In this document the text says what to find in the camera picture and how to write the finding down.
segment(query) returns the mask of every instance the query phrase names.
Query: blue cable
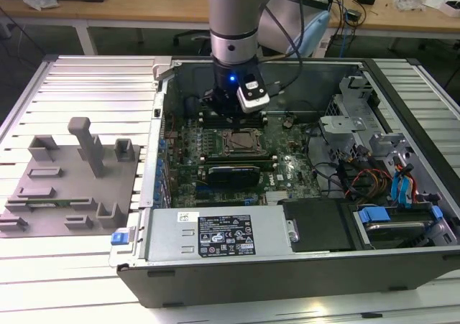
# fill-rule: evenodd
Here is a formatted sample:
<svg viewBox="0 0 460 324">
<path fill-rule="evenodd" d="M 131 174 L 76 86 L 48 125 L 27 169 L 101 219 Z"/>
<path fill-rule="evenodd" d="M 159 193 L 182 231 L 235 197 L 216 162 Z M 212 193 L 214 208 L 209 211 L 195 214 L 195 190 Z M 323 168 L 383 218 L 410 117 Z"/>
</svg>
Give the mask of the blue cable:
<svg viewBox="0 0 460 324">
<path fill-rule="evenodd" d="M 348 31 L 348 10 L 346 10 L 345 7 L 343 8 L 345 11 L 345 32 L 344 32 L 344 39 L 342 40 L 342 46 L 340 47 L 339 58 L 342 58 L 344 56 L 346 32 Z"/>
</svg>

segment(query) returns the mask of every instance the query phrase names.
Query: motherboard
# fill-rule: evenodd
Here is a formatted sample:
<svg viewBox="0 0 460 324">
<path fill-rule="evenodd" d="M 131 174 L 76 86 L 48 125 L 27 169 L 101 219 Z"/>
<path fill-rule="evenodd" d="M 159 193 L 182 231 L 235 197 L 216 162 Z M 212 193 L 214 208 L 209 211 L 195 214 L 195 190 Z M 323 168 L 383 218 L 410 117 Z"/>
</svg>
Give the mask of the motherboard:
<svg viewBox="0 0 460 324">
<path fill-rule="evenodd" d="M 250 127 L 166 117 L 170 205 L 196 208 L 274 205 L 321 195 L 305 153 L 308 124 L 283 114 Z"/>
</svg>

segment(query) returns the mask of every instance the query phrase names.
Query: table leg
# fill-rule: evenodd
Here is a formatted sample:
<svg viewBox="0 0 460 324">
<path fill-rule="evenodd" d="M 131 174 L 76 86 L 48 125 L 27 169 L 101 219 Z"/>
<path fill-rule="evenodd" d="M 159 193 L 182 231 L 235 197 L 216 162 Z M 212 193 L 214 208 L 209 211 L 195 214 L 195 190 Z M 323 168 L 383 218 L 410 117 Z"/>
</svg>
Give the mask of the table leg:
<svg viewBox="0 0 460 324">
<path fill-rule="evenodd" d="M 328 50 L 329 42 L 331 41 L 331 37 L 334 35 L 335 29 L 328 28 L 324 33 L 323 38 L 318 44 L 318 47 L 313 54 L 311 55 L 312 58 L 324 58 L 326 56 L 326 51 Z"/>
<path fill-rule="evenodd" d="M 81 43 L 81 48 L 83 49 L 83 53 L 86 56 L 94 56 L 98 54 L 98 50 L 96 49 L 96 45 L 94 44 L 94 40 L 89 34 L 87 26 L 75 26 L 75 29 L 78 34 L 78 39 Z"/>
<path fill-rule="evenodd" d="M 400 41 L 401 38 L 393 38 L 391 43 L 388 45 L 388 50 L 393 51 L 396 48 L 396 45 Z"/>
<path fill-rule="evenodd" d="M 145 37 L 144 37 L 144 30 L 142 28 L 136 28 L 136 37 L 137 37 L 137 44 L 144 44 Z"/>
<path fill-rule="evenodd" d="M 11 32 L 9 31 L 7 24 L 0 24 L 0 38 L 9 39 L 11 38 Z"/>
</svg>

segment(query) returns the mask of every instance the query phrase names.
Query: gray plastic base plate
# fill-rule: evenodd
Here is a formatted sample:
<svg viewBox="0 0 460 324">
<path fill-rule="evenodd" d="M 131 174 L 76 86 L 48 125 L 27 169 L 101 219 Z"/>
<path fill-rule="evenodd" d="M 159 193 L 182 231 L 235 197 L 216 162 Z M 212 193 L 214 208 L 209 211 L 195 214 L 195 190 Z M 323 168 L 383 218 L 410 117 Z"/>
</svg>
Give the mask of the gray plastic base plate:
<svg viewBox="0 0 460 324">
<path fill-rule="evenodd" d="M 134 147 L 134 161 L 117 162 L 113 146 L 103 146 L 103 177 L 96 178 L 87 161 L 83 161 L 78 149 L 80 146 L 59 146 L 57 150 L 50 150 L 54 162 L 37 163 L 31 158 L 27 169 L 10 197 L 11 200 L 21 199 L 21 188 L 45 189 L 53 188 L 55 193 L 52 200 L 93 198 L 97 203 L 103 203 L 107 210 L 112 210 L 115 203 L 123 215 L 116 220 L 118 227 L 125 227 L 131 203 L 134 178 L 139 161 L 140 147 Z M 43 167 L 60 167 L 61 177 L 33 177 L 28 176 L 30 170 Z M 92 221 L 91 228 L 69 229 L 65 223 L 66 216 L 88 216 Z M 96 219 L 96 209 L 74 209 L 71 207 L 59 208 L 32 208 L 32 211 L 15 211 L 7 209 L 1 219 L 20 217 L 27 222 L 24 230 L 0 231 L 1 238 L 21 238 L 33 236 L 88 236 L 109 235 L 115 228 L 103 228 Z"/>
</svg>

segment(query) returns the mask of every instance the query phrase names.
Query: barcode sticker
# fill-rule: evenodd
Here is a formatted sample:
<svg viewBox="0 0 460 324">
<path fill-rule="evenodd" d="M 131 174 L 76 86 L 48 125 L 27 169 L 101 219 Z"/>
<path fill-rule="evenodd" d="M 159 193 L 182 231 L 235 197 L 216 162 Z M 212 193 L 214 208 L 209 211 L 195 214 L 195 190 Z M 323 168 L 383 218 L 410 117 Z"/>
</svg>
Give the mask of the barcode sticker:
<svg viewBox="0 0 460 324">
<path fill-rule="evenodd" d="M 178 222 L 198 222 L 199 216 L 198 211 L 180 211 L 178 212 Z"/>
</svg>

